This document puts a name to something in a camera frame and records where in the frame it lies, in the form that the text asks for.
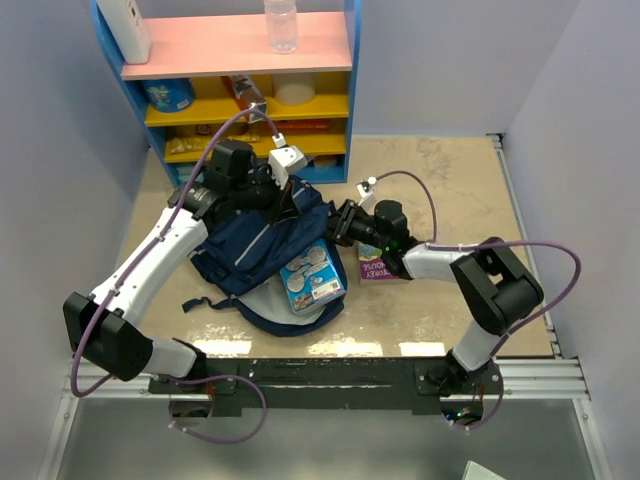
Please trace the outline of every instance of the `blue shelf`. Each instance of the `blue shelf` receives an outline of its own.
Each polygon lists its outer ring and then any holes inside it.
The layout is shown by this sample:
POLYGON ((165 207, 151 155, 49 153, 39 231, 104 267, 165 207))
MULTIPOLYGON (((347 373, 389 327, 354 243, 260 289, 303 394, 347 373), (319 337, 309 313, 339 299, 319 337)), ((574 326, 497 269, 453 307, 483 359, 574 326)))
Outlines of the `blue shelf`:
POLYGON ((309 183, 344 183, 347 181, 347 172, 343 165, 338 164, 333 167, 315 168, 309 165, 297 174, 309 183))
MULTIPOLYGON (((145 124, 145 118, 149 103, 138 81, 123 81, 121 72, 124 65, 124 59, 120 53, 115 39, 111 35, 111 31, 107 26, 104 17, 100 13, 96 0, 90 0, 91 16, 98 37, 98 42, 102 49, 109 67, 113 75, 131 105, 141 127, 144 129, 149 144, 160 158, 160 162, 164 167, 167 175, 171 179, 174 186, 180 183, 180 177, 177 169, 173 168, 165 161, 165 145, 167 141, 166 127, 149 128, 145 124)), ((345 0, 344 1, 344 17, 347 27, 347 35, 349 40, 349 50, 351 52, 353 68, 348 75, 349 82, 349 116, 346 122, 346 155, 341 159, 340 163, 335 167, 314 168, 307 167, 300 176, 311 183, 343 183, 347 181, 349 174, 349 153, 351 149, 351 131, 353 128, 353 112, 355 106, 355 88, 356 76, 358 69, 359 43, 360 43, 360 12, 361 0, 345 0)))

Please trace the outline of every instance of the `yellow shelf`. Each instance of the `yellow shelf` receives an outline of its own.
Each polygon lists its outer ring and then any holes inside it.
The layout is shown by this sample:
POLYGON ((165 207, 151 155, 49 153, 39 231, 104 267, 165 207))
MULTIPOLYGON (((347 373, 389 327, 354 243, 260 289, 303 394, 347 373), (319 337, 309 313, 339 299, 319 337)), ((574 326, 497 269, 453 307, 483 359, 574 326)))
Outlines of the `yellow shelf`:
MULTIPOLYGON (((295 145, 305 155, 333 155, 344 154, 347 151, 347 139, 344 128, 332 129, 328 133, 287 133, 289 145, 295 145)), ((271 137, 265 136, 257 143, 250 144, 258 157, 267 157, 275 147, 271 137)), ((165 152, 167 163, 197 162, 201 152, 171 154, 165 152)))
MULTIPOLYGON (((254 75, 252 78, 267 100, 267 113, 273 120, 311 118, 347 118, 349 101, 345 72, 315 73, 316 96, 304 105, 282 105, 273 97, 270 75, 254 75)), ((191 79, 196 100, 179 113, 160 113, 152 106, 147 109, 145 123, 149 127, 194 125, 199 123, 224 123, 239 108, 229 95, 220 77, 191 79)))

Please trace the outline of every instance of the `white container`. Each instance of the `white container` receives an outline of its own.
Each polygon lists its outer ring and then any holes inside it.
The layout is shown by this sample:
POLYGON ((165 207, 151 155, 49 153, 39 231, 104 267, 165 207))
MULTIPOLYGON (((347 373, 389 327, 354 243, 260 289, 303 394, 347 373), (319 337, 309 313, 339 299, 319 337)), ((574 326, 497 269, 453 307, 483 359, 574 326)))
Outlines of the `white container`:
POLYGON ((316 95, 313 73, 279 73, 272 78, 274 96, 283 105, 302 105, 316 95))
POLYGON ((98 7, 127 63, 147 63, 151 35, 135 0, 97 0, 98 7))
POLYGON ((269 45, 276 53, 291 53, 298 48, 296 0, 264 0, 269 45))

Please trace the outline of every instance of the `plastic bottle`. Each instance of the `plastic bottle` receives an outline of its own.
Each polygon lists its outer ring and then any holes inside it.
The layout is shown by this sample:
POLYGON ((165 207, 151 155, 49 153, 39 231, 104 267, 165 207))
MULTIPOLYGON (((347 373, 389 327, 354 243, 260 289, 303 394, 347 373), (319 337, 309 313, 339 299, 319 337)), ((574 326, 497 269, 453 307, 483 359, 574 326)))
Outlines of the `plastic bottle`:
POLYGON ((127 63, 147 63, 151 36, 135 0, 98 0, 98 7, 127 63))
POLYGON ((276 53, 291 53, 298 48, 296 0, 264 0, 269 44, 276 53))

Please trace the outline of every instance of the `backpack strap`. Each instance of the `backpack strap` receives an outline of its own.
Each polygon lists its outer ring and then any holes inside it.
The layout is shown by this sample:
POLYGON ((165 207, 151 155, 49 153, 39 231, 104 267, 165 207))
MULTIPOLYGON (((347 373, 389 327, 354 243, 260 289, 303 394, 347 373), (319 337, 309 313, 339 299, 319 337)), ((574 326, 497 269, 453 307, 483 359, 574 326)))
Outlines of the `backpack strap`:
POLYGON ((221 300, 218 303, 213 303, 213 300, 211 300, 209 297, 192 298, 191 300, 188 300, 182 304, 182 311, 184 313, 187 313, 189 310, 192 310, 194 307, 197 307, 204 303, 206 303, 209 306, 209 308, 213 308, 214 310, 224 310, 225 308, 233 307, 234 305, 233 301, 235 300, 235 298, 236 298, 235 295, 231 295, 230 297, 225 298, 224 300, 221 300))

